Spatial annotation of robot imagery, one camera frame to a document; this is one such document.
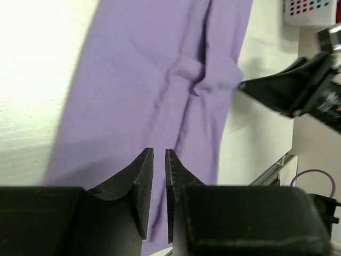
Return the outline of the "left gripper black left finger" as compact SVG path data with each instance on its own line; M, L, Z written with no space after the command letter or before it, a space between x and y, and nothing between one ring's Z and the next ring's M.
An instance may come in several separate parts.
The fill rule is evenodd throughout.
M153 149L146 148L130 165L87 192L104 201L128 198L129 210L142 239L147 238L151 188L153 179Z

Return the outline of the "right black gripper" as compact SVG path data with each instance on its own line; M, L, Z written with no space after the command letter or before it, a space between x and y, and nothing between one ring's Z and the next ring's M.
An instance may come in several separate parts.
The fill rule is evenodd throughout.
M310 40L319 47L312 58L299 57L274 75L239 84L238 90L286 117L308 114L340 131L340 24L323 28Z

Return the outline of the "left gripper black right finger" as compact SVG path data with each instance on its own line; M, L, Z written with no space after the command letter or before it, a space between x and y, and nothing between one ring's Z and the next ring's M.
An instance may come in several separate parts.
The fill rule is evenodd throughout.
M166 149L165 175L167 194L168 242L173 242L175 205L184 186L204 186L180 161L174 149Z

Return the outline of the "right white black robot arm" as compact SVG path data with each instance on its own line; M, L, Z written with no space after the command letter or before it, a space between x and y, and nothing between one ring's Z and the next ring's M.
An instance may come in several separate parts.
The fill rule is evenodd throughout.
M340 69L340 25L317 32L316 38L317 55L300 57L277 74L243 81L239 90L283 116L310 115L340 132L340 84L334 81ZM291 186L239 188L234 205L241 213L238 234L246 242L327 243L339 222L335 199Z

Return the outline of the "purple t-shirt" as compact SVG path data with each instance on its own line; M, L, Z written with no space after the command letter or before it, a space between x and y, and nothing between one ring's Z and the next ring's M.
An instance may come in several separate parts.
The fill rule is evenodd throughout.
M44 182L92 188L154 149L142 255L168 246L165 151L216 184L252 1L100 1Z

